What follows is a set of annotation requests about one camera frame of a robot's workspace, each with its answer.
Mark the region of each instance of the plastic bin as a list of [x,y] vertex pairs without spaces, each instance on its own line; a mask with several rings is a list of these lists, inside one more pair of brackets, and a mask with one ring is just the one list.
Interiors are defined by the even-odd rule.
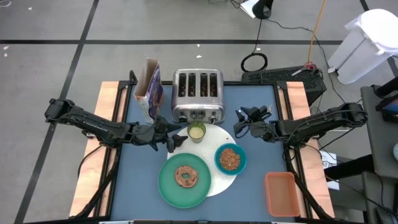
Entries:
[[342,84],[367,74],[391,55],[398,54],[398,17],[383,9],[362,13],[346,25],[349,34],[330,57]]
[[269,172],[264,179],[268,212],[274,217],[300,215],[294,175],[291,172]]

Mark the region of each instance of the blue table surface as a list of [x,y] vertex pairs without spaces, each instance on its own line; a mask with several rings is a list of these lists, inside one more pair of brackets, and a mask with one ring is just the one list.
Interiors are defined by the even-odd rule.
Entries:
[[[171,86],[164,86],[164,91],[160,115],[171,122]],[[233,125],[238,121],[235,110],[241,106],[272,105],[272,116],[268,121],[278,119],[272,86],[224,86],[224,105],[226,117],[218,125],[231,136],[234,136]],[[142,111],[132,96],[127,122],[135,121],[145,124]],[[286,171],[282,143],[264,142],[250,134],[235,141],[246,151],[246,169],[224,192],[207,197],[201,204],[189,209],[169,205],[159,193],[157,178],[167,158],[165,145],[158,144],[157,152],[150,146],[123,145],[111,220],[293,222],[292,217],[273,217],[267,211],[264,178],[268,172]]]

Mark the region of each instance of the teal bowl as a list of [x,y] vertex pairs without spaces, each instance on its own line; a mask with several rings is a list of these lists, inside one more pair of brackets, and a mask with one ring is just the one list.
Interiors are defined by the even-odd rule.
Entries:
[[[241,164],[239,165],[239,167],[236,170],[226,170],[221,166],[220,163],[220,156],[221,153],[224,151],[224,149],[229,148],[235,151],[236,154],[241,156]],[[214,156],[215,162],[216,162],[216,166],[217,168],[224,174],[226,175],[238,175],[240,173],[242,173],[242,171],[244,170],[244,168],[246,167],[246,153],[244,153],[243,149],[241,146],[237,145],[237,144],[232,144],[232,143],[227,143],[224,144],[222,146],[220,146],[217,151],[216,154]]]

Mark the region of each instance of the green plate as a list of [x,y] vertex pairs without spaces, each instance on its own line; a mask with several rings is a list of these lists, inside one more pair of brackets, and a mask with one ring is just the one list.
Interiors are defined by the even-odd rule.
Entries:
[[[190,166],[198,172],[198,181],[191,188],[181,187],[175,181],[175,171]],[[159,172],[158,186],[163,199],[177,208],[192,208],[202,202],[210,190],[211,175],[205,161],[190,153],[172,156]]]

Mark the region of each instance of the small cup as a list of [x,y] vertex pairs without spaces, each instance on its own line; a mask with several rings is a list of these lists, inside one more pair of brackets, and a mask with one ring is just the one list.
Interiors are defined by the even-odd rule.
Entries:
[[199,121],[194,121],[188,126],[188,136],[194,143],[199,143],[203,140],[206,134],[206,127]]

